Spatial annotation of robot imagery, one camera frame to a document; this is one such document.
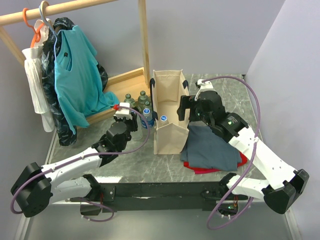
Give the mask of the cream canvas tote bag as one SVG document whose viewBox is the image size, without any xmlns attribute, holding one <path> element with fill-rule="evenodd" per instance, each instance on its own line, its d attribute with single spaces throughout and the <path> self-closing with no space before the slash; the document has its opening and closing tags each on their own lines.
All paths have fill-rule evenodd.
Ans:
<svg viewBox="0 0 320 240">
<path fill-rule="evenodd" d="M 190 110 L 186 110 L 185 119 L 179 121 L 177 110 L 182 95 L 189 95 L 189 83 L 182 70 L 155 70 L 149 81 L 153 118 L 156 122 L 154 134 L 154 154 L 179 154 L 189 135 Z M 168 118 L 168 125 L 159 126 L 162 115 Z"/>
</svg>

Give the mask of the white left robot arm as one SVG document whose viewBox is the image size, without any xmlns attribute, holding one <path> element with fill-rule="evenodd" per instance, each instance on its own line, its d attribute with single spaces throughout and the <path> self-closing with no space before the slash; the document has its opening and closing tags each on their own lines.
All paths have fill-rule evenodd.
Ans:
<svg viewBox="0 0 320 240">
<path fill-rule="evenodd" d="M 124 155 L 127 143 L 132 139 L 131 133 L 138 129 L 139 113 L 128 103 L 117 104 L 114 109 L 114 122 L 110 128 L 86 150 L 56 163 L 39 166 L 33 162 L 24 168 L 10 190 L 12 213 L 30 218 L 62 200 L 102 200 L 101 184 L 87 172 Z"/>
</svg>

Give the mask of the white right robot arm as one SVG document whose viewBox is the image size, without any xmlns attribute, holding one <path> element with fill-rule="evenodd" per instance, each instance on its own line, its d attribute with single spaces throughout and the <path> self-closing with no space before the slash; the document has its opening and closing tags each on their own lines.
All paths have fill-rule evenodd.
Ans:
<svg viewBox="0 0 320 240">
<path fill-rule="evenodd" d="M 222 198 L 231 199 L 234 195 L 243 195 L 264 200 L 274 212 L 284 214 L 303 193 L 309 174 L 280 159 L 255 136 L 253 129 L 242 117 L 227 112 L 216 91 L 182 95 L 177 110 L 180 121 L 185 118 L 186 110 L 190 110 L 189 120 L 203 121 L 214 134 L 247 159 L 253 158 L 253 165 L 265 177 L 264 180 L 259 180 L 229 173 L 219 182 Z"/>
</svg>

